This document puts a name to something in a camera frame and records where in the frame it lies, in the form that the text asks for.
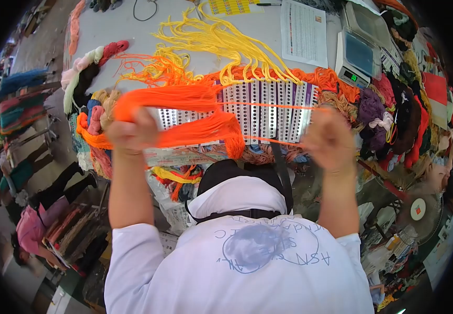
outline printed chart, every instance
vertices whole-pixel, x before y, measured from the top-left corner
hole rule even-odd
[[[245,13],[262,13],[262,7],[256,3],[260,0],[209,0],[210,14],[215,17],[223,17]]]

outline black strap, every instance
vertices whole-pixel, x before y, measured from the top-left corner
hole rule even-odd
[[[43,223],[43,219],[41,219],[41,216],[40,216],[40,200],[38,199],[38,193],[31,196],[28,199],[27,204],[36,212],[36,214],[38,215],[38,218],[40,218],[41,224],[45,228],[47,228],[47,226],[45,226],[45,223]]]
[[[286,199],[286,214],[289,215],[291,209],[293,208],[293,190],[291,188],[291,180],[289,179],[286,160],[282,157],[282,151],[279,143],[270,142],[270,146],[272,148],[273,158],[275,159],[277,172],[281,176],[282,190],[284,191],[284,198]]]
[[[203,223],[203,222],[211,220],[211,219],[220,218],[223,216],[244,216],[244,217],[254,218],[254,219],[258,219],[258,218],[272,219],[273,217],[279,216],[281,214],[279,211],[253,209],[253,210],[227,211],[227,212],[221,212],[219,214],[217,212],[213,212],[212,214],[210,214],[209,216],[207,216],[205,218],[195,218],[190,213],[190,210],[188,210],[188,200],[185,201],[185,209],[188,212],[188,214],[190,215],[190,217],[192,217],[197,222],[197,224]]]

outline purple yarn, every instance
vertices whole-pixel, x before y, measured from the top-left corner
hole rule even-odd
[[[364,124],[364,127],[370,128],[369,123],[375,118],[382,120],[384,112],[385,106],[382,104],[380,97],[370,88],[362,89],[357,119]],[[387,131],[380,126],[376,126],[373,131],[374,137],[370,139],[370,149],[376,151],[384,147]]]

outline perforated panel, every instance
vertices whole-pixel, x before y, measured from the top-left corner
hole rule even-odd
[[[268,104],[269,103],[269,91],[268,83],[261,82],[261,91],[260,91],[260,103]],[[267,106],[260,107],[260,137],[268,138],[268,124],[269,124],[269,109]],[[268,143],[268,141],[261,141],[262,144]]]
[[[286,83],[283,80],[277,81],[277,104],[285,104]],[[286,116],[285,108],[277,108],[277,140],[282,141],[284,138],[284,119]]]
[[[253,104],[260,103],[260,82],[256,81],[249,83],[250,88],[250,102]],[[251,120],[251,135],[260,136],[260,106],[251,105],[250,120]],[[258,144],[259,140],[251,140],[251,144]]]
[[[286,92],[285,92],[285,105],[293,105],[293,92],[296,88],[296,84],[294,83],[286,83]],[[293,109],[285,108],[285,115],[284,115],[284,136],[281,141],[289,142],[289,136],[291,134],[291,121],[293,116]]]
[[[160,124],[164,130],[177,125],[177,116],[178,110],[176,109],[159,109]]]
[[[251,104],[284,104],[300,107],[312,107],[317,104],[317,86],[311,84],[296,85],[282,80],[277,82],[254,81],[241,82],[223,89],[218,95],[218,102],[225,104],[223,110],[235,114],[239,121],[242,135],[262,138],[277,138],[279,141],[298,143],[305,128],[311,121],[311,110],[276,108]],[[175,125],[204,119],[213,114],[195,111],[159,109],[159,118],[164,130]],[[249,144],[264,144],[268,141],[244,139]],[[219,141],[202,145],[218,144]]]
[[[277,83],[268,83],[268,102],[266,104],[277,104]],[[273,139],[277,132],[277,111],[276,107],[268,107],[268,138]]]
[[[246,82],[240,84],[234,84],[226,88],[226,94],[223,93],[223,97],[226,96],[227,103],[248,103],[249,102],[249,88]],[[241,125],[242,135],[251,135],[250,128],[250,109],[248,104],[225,104],[224,110],[228,113],[234,113],[237,117],[239,124]],[[244,139],[246,144],[250,144],[250,139]]]
[[[305,96],[307,93],[307,84],[296,86],[296,96],[294,99],[294,106],[303,107],[305,106]],[[301,109],[293,110],[293,119],[291,122],[291,134],[289,136],[289,142],[298,143],[300,141],[300,135],[303,125],[303,116]]]
[[[181,125],[186,122],[192,122],[197,120],[197,112],[195,111],[187,111],[187,110],[177,110],[177,124]]]

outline white table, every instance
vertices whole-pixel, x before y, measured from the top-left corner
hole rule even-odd
[[[157,13],[148,21],[140,22],[132,16],[134,1],[125,0],[119,8],[104,13],[95,13],[92,9],[86,9],[80,16],[80,39],[77,52],[72,56],[72,60],[82,57],[86,52],[98,46],[119,40],[129,41],[129,48],[126,53],[153,55],[155,45],[163,41],[155,38],[151,33],[156,33],[160,22],[167,21],[169,15],[171,21],[182,21],[182,12],[193,6],[191,2],[185,0],[158,0],[159,9]],[[224,19],[231,22],[243,34],[261,40],[281,56],[280,10],[281,7],[265,7],[265,13],[228,16]],[[152,3],[147,3],[145,0],[137,2],[135,14],[139,19],[147,18],[153,11],[154,5]],[[192,12],[191,16],[197,17],[197,13]],[[342,23],[339,16],[327,14],[327,59],[329,67],[332,69],[334,69],[336,61],[337,34],[341,29]],[[195,75],[217,72],[230,62],[225,58],[218,62],[217,56],[209,52],[186,50],[182,52],[190,54],[188,70],[192,70]],[[278,64],[275,58],[272,58],[272,61]],[[310,64],[290,60],[284,60],[284,62],[289,68],[299,68],[305,72],[313,72],[316,68]],[[120,60],[108,61],[101,67],[99,75],[94,79],[88,91],[94,92],[102,88],[113,87],[118,78],[118,76],[113,77],[118,66],[120,66]],[[122,92],[145,87],[146,85],[140,82],[129,80],[123,80],[117,86]]]

